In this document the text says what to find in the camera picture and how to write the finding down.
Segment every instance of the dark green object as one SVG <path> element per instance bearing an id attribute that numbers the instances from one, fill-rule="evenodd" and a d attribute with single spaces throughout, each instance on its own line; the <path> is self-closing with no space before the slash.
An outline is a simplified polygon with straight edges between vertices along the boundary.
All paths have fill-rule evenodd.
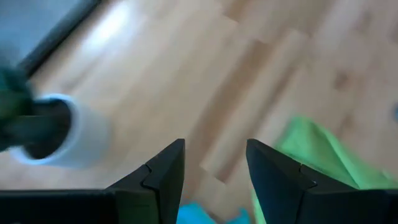
<path id="1" fill-rule="evenodd" d="M 55 116 L 41 115 L 23 73 L 0 68 L 0 152 L 11 146 L 41 142 L 56 129 Z"/>

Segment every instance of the green towel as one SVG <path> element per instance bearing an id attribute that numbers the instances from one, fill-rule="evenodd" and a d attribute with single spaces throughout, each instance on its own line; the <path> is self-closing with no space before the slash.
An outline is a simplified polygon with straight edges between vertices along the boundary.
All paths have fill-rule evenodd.
<path id="1" fill-rule="evenodd" d="M 308 118 L 294 118 L 276 150 L 356 189 L 396 189 L 398 183 L 355 156 L 325 128 Z M 252 195 L 257 224 L 266 223 L 256 194 Z"/>

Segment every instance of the green cloth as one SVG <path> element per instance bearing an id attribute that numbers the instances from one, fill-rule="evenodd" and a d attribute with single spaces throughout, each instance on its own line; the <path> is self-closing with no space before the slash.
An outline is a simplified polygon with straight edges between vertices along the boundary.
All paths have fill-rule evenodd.
<path id="1" fill-rule="evenodd" d="M 296 117 L 274 147 L 286 156 L 356 189 L 396 189 L 398 182 L 355 156 L 325 128 L 308 118 Z M 255 192 L 256 223 L 266 223 Z"/>

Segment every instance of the blue object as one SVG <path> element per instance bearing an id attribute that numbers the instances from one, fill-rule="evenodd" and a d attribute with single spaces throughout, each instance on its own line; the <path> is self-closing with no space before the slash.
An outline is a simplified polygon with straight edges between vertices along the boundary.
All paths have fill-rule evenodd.
<path id="1" fill-rule="evenodd" d="M 177 224 L 216 224 L 198 203 L 184 205 L 178 210 Z M 250 217 L 245 209 L 241 215 L 227 224 L 250 224 Z"/>

